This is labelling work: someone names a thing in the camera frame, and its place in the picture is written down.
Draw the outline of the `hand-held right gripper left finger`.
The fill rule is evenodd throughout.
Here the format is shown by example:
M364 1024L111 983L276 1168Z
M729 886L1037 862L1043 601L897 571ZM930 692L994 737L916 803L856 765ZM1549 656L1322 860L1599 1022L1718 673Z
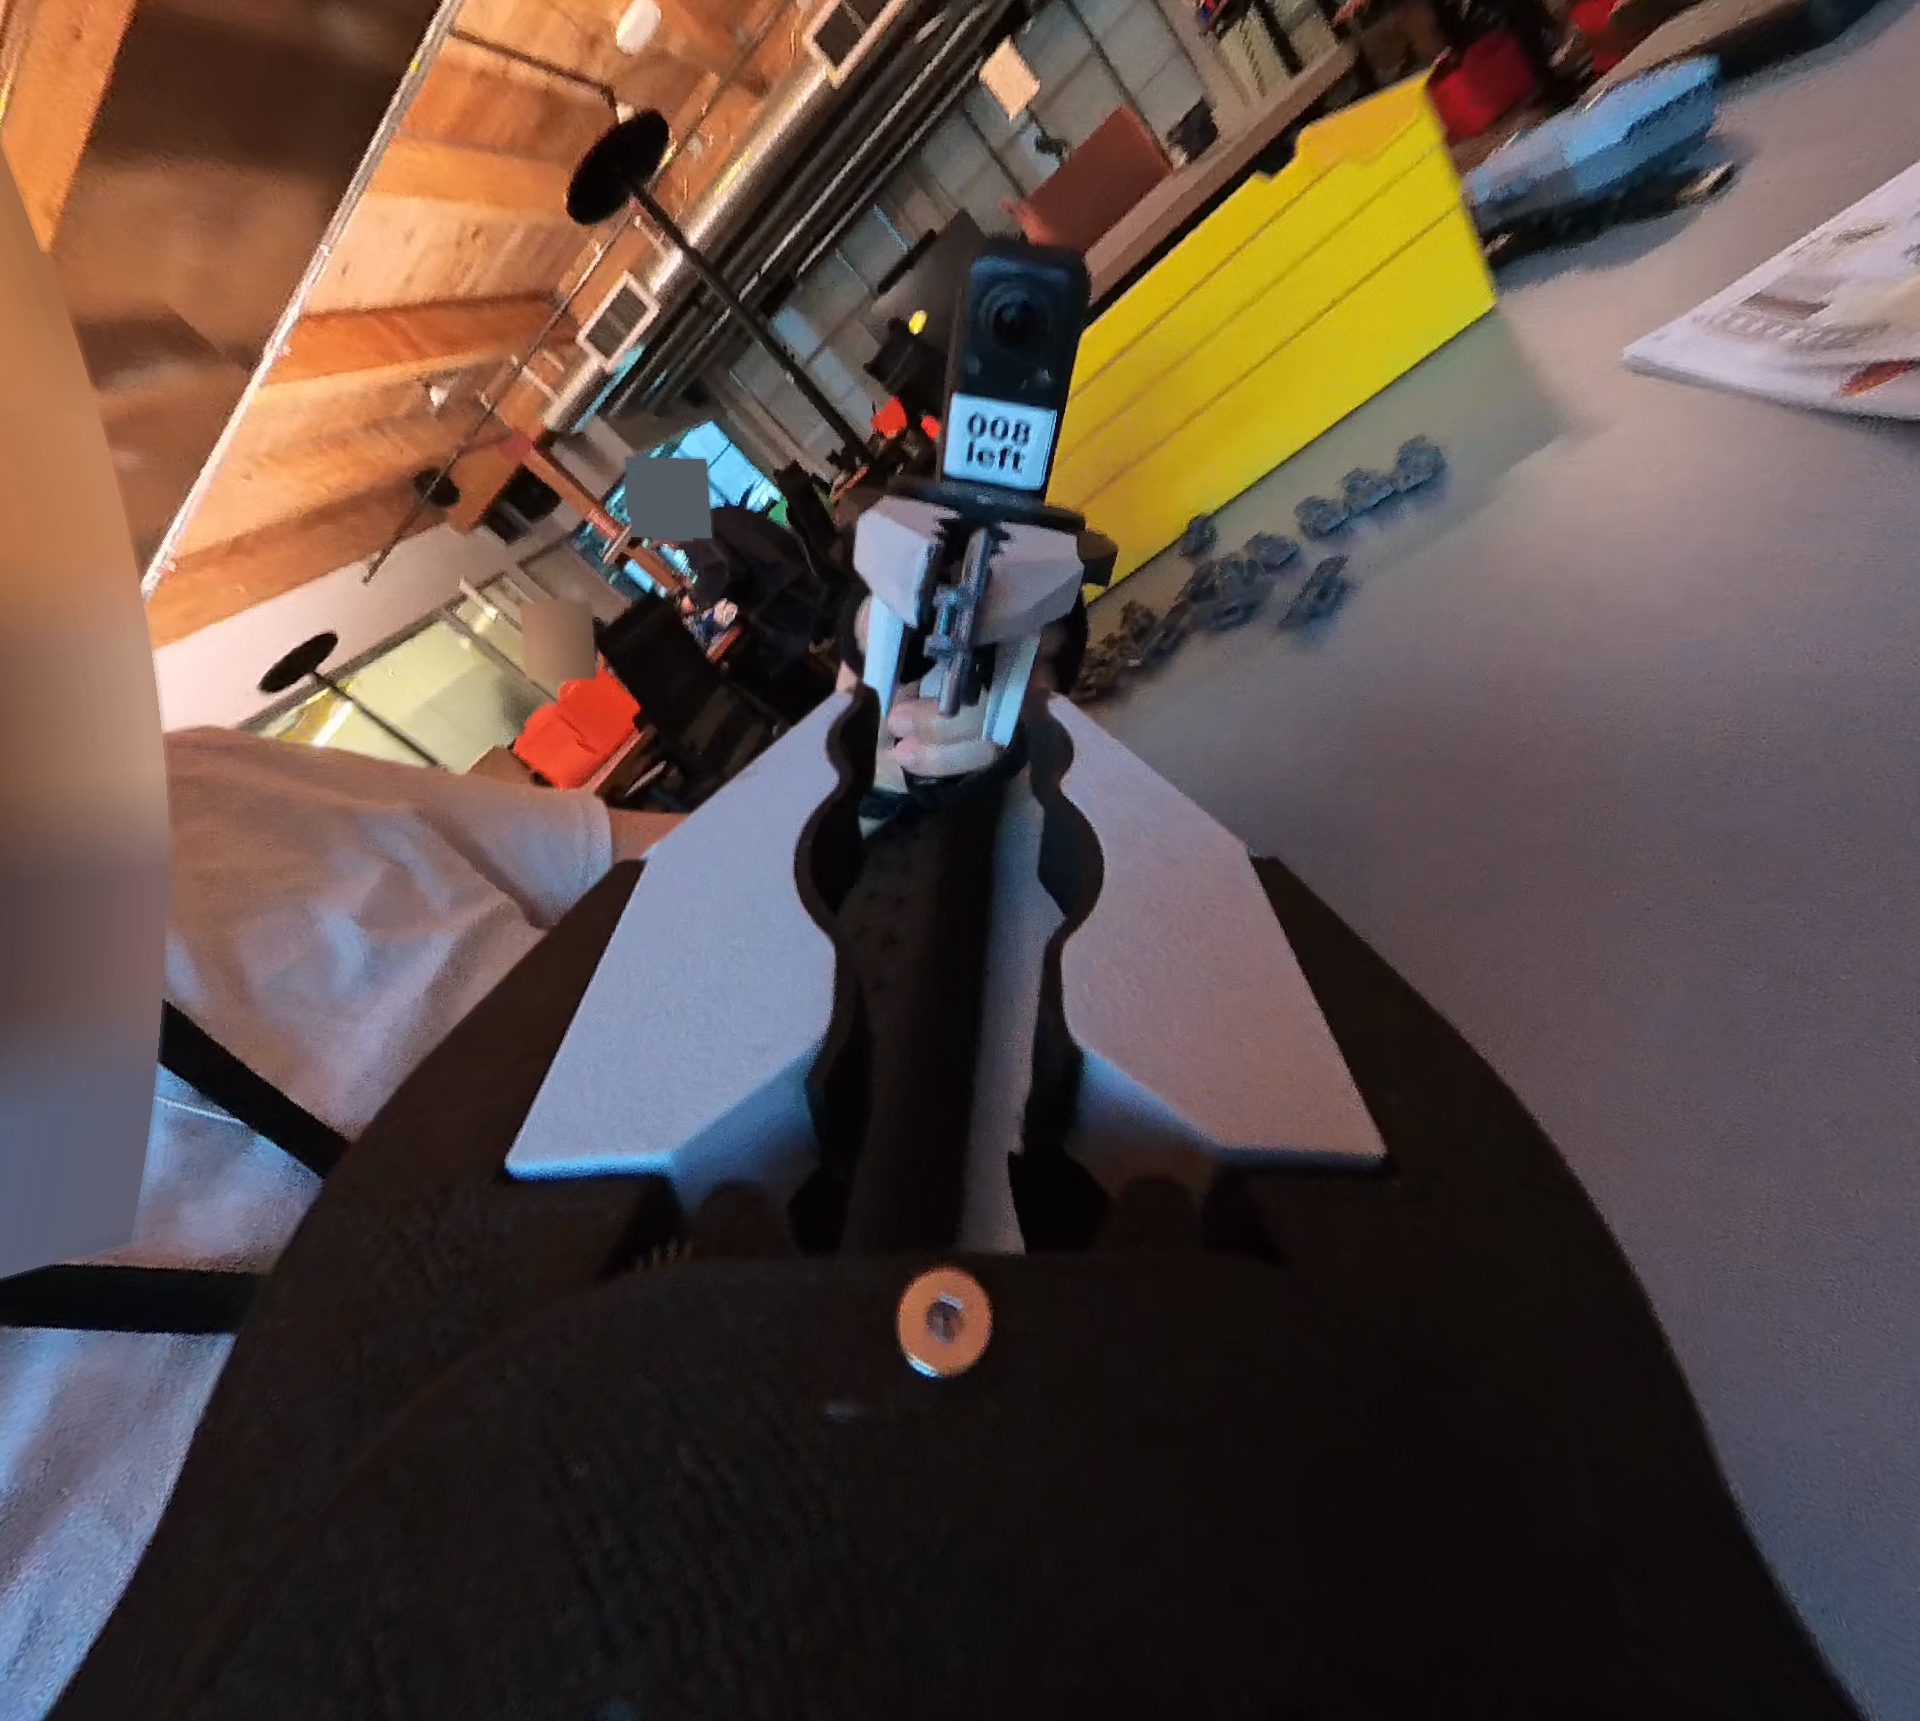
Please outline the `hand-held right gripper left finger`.
M856 1022L838 911L878 702L830 694L645 857L506 1160L515 1183L670 1193L687 1249L798 1249Z

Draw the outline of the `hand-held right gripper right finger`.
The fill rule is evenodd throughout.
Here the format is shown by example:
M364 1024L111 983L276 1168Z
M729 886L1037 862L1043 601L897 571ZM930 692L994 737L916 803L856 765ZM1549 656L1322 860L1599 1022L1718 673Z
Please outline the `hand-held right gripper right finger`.
M1374 1174L1386 1142L1236 836L1069 701L1034 722L1034 1155L1107 1193Z

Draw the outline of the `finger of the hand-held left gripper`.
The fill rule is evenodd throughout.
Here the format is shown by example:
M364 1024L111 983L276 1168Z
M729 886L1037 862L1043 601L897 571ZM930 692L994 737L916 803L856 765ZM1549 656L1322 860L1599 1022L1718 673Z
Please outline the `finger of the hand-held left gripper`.
M953 531L964 526L945 504L877 504L855 534L855 571L867 584L862 682L893 705L909 639L935 623Z
M1064 531L1007 531L992 548L979 605L979 651L990 662L980 730L1017 734L1040 640L1078 601L1084 560L1078 536Z

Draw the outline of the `row of grey track links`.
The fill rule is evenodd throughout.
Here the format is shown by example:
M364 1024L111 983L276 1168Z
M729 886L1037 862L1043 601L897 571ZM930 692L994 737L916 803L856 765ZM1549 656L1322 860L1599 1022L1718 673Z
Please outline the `row of grey track links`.
M1351 469L1327 494L1300 501L1288 531L1256 531L1231 543L1215 514L1201 514L1176 540L1182 580L1160 601L1130 598L1093 639L1069 698L1112 701L1206 639L1268 621L1306 632L1345 605L1354 586L1348 546L1389 508L1422 504L1450 472L1444 448L1418 435L1385 466Z

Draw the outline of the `grey desk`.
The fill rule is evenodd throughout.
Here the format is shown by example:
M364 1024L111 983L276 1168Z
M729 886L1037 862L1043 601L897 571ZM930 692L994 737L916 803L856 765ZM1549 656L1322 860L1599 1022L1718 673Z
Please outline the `grey desk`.
M1917 160L1917 37L1739 81L1724 194L1516 264L1221 514L1438 442L1329 621L1099 713L1545 1123L1867 1717L1917 1717L1917 428L1620 357Z

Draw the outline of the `person's left hand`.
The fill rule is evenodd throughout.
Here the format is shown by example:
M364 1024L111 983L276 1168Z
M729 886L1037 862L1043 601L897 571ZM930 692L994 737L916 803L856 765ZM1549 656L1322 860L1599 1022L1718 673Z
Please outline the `person's left hand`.
M877 751L877 787L906 793L912 781L955 781L992 769L1007 745L990 738L987 701L942 714L936 698L901 690L885 720Z

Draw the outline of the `yellow plastic bin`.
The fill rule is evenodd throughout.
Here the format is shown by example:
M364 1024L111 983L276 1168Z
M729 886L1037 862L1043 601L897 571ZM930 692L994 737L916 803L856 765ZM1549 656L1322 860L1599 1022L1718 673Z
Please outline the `yellow plastic bin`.
M1093 318L1051 497L1117 578L1495 311L1457 171L1408 77L1306 126Z

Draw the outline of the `orange chair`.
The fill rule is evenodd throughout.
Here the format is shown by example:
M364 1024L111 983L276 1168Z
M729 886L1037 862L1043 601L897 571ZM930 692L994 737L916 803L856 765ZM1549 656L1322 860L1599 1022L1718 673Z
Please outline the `orange chair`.
M547 784L583 791L637 738L641 705L611 673L564 681L558 692L529 717L513 752Z

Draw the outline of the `black round-base pole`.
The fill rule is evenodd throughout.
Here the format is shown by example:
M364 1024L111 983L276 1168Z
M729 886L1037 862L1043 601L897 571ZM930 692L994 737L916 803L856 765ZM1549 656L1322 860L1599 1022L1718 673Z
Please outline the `black round-base pole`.
M624 212L641 212L659 231L659 236L682 256L698 283L725 311L732 324L746 333L757 346L780 369L780 374L798 390L808 407L829 424L842 442L845 454L871 466L877 457L862 432L845 418L842 411L812 379L797 354L780 343L774 327L757 312L708 255L694 247L685 228L669 215L655 194L655 181L670 145L670 125L661 110L638 110L609 128L577 165L568 190L567 212L579 225L598 225Z
M268 698L279 698L311 685L312 689L322 690L337 701L345 701L421 765L429 769L444 769L444 763L430 748L424 748L415 737L396 727L369 702L361 701L345 682L337 681L329 673L326 662L334 656L339 646L341 637L334 631L322 631L309 637L292 651L279 656L276 662L261 675L256 681L256 690Z

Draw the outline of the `blue grey toy controller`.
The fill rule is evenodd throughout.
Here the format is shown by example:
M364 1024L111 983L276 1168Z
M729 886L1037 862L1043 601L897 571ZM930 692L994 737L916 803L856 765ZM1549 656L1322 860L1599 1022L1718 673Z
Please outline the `blue grey toy controller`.
M1462 178L1476 231L1504 231L1584 204L1687 165L1717 125L1715 54L1683 59L1596 90L1525 126Z

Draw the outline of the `open instruction booklet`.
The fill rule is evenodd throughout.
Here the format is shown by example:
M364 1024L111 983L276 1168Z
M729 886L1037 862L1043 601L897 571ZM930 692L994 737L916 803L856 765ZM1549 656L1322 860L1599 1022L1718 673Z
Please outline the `open instruction booklet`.
M1622 352L1636 373L1772 404L1919 420L1919 168Z

